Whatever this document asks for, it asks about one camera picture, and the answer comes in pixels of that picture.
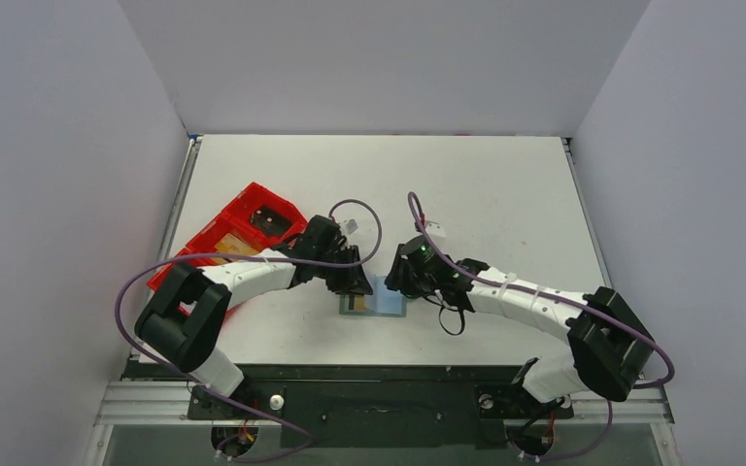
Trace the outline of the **green card holder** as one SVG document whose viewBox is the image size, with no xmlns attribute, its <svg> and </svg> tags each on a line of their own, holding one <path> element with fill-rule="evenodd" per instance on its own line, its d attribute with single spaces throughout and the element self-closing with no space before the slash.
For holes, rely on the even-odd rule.
<svg viewBox="0 0 746 466">
<path fill-rule="evenodd" d="M 375 310 L 372 313 L 365 314 L 344 314 L 341 313 L 343 296 L 340 296 L 339 314 L 343 316 L 381 316 L 381 317 L 406 317 L 407 300 L 396 291 L 388 289 L 385 285 L 385 278 L 373 276 L 370 279 L 373 288 L 371 294 L 375 299 Z"/>
</svg>

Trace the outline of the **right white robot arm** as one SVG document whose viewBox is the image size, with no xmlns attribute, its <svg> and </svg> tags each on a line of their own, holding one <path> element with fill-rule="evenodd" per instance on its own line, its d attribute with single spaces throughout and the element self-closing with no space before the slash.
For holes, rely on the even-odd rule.
<svg viewBox="0 0 746 466">
<path fill-rule="evenodd" d="M 452 261 L 422 236 L 399 245 L 385 284 L 410 299 L 437 297 L 460 314 L 505 317 L 565 343 L 567 354 L 535 356 L 513 380 L 509 401 L 523 415 L 582 391 L 624 402 L 654 351 L 645 327 L 611 288 L 557 291 L 486 262 Z"/>
</svg>

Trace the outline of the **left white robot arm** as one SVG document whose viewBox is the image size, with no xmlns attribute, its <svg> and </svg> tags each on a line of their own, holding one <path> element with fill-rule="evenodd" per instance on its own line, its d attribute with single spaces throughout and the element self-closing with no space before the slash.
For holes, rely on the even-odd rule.
<svg viewBox="0 0 746 466">
<path fill-rule="evenodd" d="M 194 267 L 173 265 L 140 314 L 135 335 L 179 371 L 212 389 L 225 416 L 251 404 L 244 373 L 217 347 L 228 310 L 272 291 L 314 278 L 339 295 L 370 295 L 373 288 L 338 223 L 314 216 L 292 242 L 265 249 L 250 260 Z"/>
</svg>

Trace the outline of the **black card in bin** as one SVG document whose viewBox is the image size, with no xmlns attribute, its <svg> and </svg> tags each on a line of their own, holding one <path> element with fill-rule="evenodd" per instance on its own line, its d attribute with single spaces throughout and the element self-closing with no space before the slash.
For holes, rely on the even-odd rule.
<svg viewBox="0 0 746 466">
<path fill-rule="evenodd" d="M 249 218 L 250 225 L 268 238 L 284 238 L 292 222 L 268 206 L 256 209 Z"/>
</svg>

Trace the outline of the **gold card in bin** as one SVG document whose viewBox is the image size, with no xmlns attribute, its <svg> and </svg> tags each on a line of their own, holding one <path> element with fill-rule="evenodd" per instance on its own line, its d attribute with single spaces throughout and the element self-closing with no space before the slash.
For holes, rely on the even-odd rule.
<svg viewBox="0 0 746 466">
<path fill-rule="evenodd" d="M 215 251 L 225 254 L 255 255 L 256 250 L 232 233 L 223 235 L 215 244 Z"/>
</svg>

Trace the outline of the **red plastic bin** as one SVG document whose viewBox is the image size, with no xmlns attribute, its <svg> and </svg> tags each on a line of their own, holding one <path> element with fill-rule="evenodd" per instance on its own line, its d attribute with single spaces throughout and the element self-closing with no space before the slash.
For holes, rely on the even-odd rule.
<svg viewBox="0 0 746 466">
<path fill-rule="evenodd" d="M 284 238 L 268 238 L 249 223 L 250 215 L 259 207 L 268 206 L 292 222 Z M 297 207 L 259 183 L 250 183 L 233 198 L 210 222 L 197 232 L 178 252 L 179 256 L 211 254 L 216 242 L 232 233 L 256 250 L 256 254 L 294 234 L 302 233 L 307 220 Z"/>
</svg>

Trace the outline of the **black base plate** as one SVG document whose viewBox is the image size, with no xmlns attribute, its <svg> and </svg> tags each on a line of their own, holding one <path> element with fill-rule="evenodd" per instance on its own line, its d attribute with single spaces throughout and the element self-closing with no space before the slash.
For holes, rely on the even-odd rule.
<svg viewBox="0 0 746 466">
<path fill-rule="evenodd" d="M 245 366 L 232 406 L 184 377 L 154 364 L 130 362 L 131 382 L 179 382 L 187 401 L 181 419 L 209 421 L 211 442 L 228 455 L 257 444 L 262 423 L 285 421 L 280 445 L 322 449 L 530 448 L 542 454 L 556 441 L 556 420 L 577 420 L 588 402 L 579 393 L 541 404 L 524 395 L 517 366 Z"/>
</svg>

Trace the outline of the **aluminium rail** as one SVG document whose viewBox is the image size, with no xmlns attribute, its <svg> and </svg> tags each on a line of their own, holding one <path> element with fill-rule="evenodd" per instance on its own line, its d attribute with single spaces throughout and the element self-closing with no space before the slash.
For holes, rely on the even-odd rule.
<svg viewBox="0 0 746 466">
<path fill-rule="evenodd" d="M 184 382 L 112 382 L 105 390 L 98 425 L 235 426 L 232 419 L 195 419 L 194 404 Z M 612 421 L 627 424 L 672 424 L 668 401 L 659 389 L 638 390 L 623 403 L 614 403 Z"/>
</svg>

